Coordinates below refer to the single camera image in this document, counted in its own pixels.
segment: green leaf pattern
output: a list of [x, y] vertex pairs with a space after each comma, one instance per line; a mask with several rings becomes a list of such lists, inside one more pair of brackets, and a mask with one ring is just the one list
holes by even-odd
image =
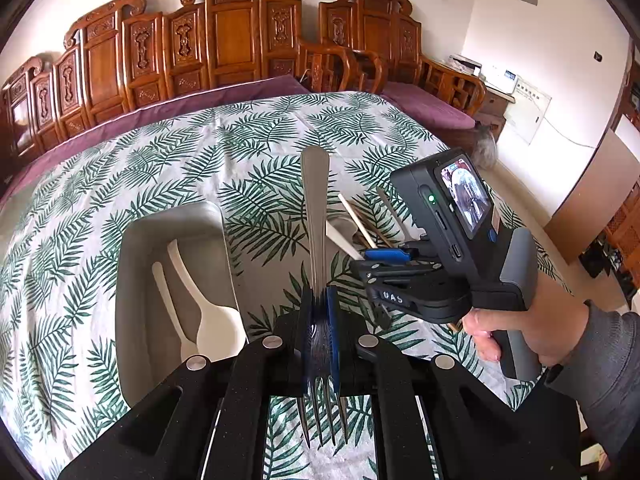
[[[306, 94], [208, 108], [137, 128], [71, 157], [44, 175], [22, 213], [0, 267], [0, 415], [44, 478], [129, 407], [120, 392], [114, 296], [122, 235], [135, 219], [209, 200], [225, 218], [236, 294], [252, 338], [300, 306], [308, 283], [309, 243], [300, 151], [320, 144], [331, 155], [329, 208], [342, 192], [390, 240], [401, 232], [375, 193], [385, 189], [407, 227], [409, 211], [391, 171], [443, 149], [427, 130], [380, 97]], [[499, 203], [505, 222], [519, 219]], [[548, 256], [540, 267], [560, 280]], [[407, 354], [444, 352], [462, 362], [510, 406], [530, 387], [481, 363], [471, 338], [400, 312], [380, 330], [349, 258], [327, 245], [329, 283], [343, 308]], [[329, 417], [312, 423], [302, 444], [295, 403], [271, 399], [265, 479], [375, 478], [369, 397], [347, 399], [349, 443], [329, 440]], [[306, 402], [307, 418], [313, 420]], [[332, 413], [338, 429], [337, 409]], [[348, 470], [332, 468], [352, 463]]]

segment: fork tine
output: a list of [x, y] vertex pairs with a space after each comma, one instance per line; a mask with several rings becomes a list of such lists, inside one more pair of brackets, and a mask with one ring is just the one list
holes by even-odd
[[348, 444], [349, 433], [347, 432], [347, 399], [338, 397], [338, 414], [340, 415], [340, 425], [344, 434], [344, 443]]
[[298, 406], [298, 418], [300, 419], [300, 426], [302, 426], [302, 434], [305, 436], [306, 446], [310, 449], [311, 443], [309, 441], [309, 426], [306, 423], [305, 399], [298, 397], [296, 404]]
[[331, 431], [331, 441], [335, 446], [334, 418], [331, 413], [331, 397], [329, 396], [329, 381], [326, 376], [322, 377], [322, 391], [324, 392], [324, 408], [326, 416], [329, 418], [329, 430]]
[[311, 379], [311, 404], [314, 407], [314, 418], [316, 420], [316, 428], [318, 429], [318, 436], [320, 437], [320, 447], [324, 446], [324, 440], [322, 439], [322, 427], [320, 426], [320, 413], [318, 411], [318, 390], [316, 389], [318, 377]]

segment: metal fork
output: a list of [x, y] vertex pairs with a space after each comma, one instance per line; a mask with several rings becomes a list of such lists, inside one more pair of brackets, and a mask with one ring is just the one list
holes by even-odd
[[[305, 193], [306, 222], [311, 255], [311, 289], [313, 292], [312, 325], [308, 334], [308, 391], [318, 428], [320, 445], [324, 446], [318, 409], [318, 381], [322, 383], [324, 407], [329, 419], [331, 439], [335, 445], [334, 420], [329, 390], [331, 333], [326, 309], [326, 267], [324, 238], [326, 229], [326, 197], [329, 181], [329, 155], [320, 146], [309, 146], [302, 151], [302, 185]], [[345, 403], [338, 398], [338, 414], [347, 441]], [[306, 444], [310, 447], [308, 425], [303, 399], [298, 399], [298, 416]]]

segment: seat cushion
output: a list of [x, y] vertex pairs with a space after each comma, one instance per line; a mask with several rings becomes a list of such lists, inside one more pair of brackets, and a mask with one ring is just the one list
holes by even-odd
[[464, 112], [409, 83], [388, 81], [382, 97], [428, 130], [470, 130], [476, 126], [476, 122]]

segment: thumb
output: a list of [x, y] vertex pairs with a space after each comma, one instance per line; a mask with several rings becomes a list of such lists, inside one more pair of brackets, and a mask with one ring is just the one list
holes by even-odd
[[475, 332], [492, 332], [493, 330], [522, 330], [527, 323], [527, 312], [513, 310], [486, 310], [473, 308], [463, 318], [465, 331], [471, 335]]

